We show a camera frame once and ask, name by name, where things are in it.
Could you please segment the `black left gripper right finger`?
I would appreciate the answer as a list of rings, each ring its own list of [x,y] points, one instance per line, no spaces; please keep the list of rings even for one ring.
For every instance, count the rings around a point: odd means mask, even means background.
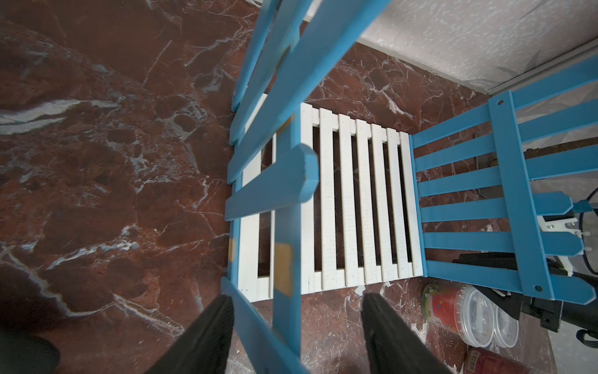
[[[361,310],[371,373],[448,373],[379,294],[364,295]]]

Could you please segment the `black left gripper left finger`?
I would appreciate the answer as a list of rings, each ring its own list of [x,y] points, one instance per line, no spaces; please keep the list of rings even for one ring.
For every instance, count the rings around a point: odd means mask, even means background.
[[[234,324],[232,298],[218,295],[147,372],[224,373]]]

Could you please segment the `clear container red seed packet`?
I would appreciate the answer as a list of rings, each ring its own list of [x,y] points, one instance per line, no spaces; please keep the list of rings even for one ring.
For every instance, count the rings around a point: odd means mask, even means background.
[[[474,286],[429,284],[423,290],[421,304],[428,322],[458,335],[467,345],[485,348],[491,343],[493,307]]]

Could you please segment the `clear plastic seed container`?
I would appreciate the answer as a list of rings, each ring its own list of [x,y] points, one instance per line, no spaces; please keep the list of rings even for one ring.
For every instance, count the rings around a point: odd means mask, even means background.
[[[491,343],[500,348],[513,348],[517,344],[520,322],[508,313],[493,305],[494,331]]]

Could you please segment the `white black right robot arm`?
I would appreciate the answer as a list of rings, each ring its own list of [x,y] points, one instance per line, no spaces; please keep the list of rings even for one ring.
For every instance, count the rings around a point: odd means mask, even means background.
[[[586,199],[574,204],[566,215],[575,217],[579,214],[579,229],[583,228],[583,218],[592,211],[597,216],[597,202],[591,204],[591,199],[597,194],[597,187]],[[582,258],[586,268],[596,277],[572,272],[569,276],[565,271],[565,260],[547,260],[551,276],[559,280],[569,281],[566,285],[553,285],[555,299],[543,299],[524,295],[522,293],[489,288],[486,285],[474,285],[482,295],[490,299],[498,307],[498,311],[506,312],[517,321],[522,313],[534,316],[540,320],[540,325],[547,330],[558,332],[562,321],[579,327],[576,339],[583,345],[597,349],[597,269],[593,269],[586,255],[586,248],[582,250]],[[482,272],[489,269],[515,271],[515,255],[507,252],[470,253],[459,255],[453,263],[480,267]],[[590,300],[590,286],[595,297]]]

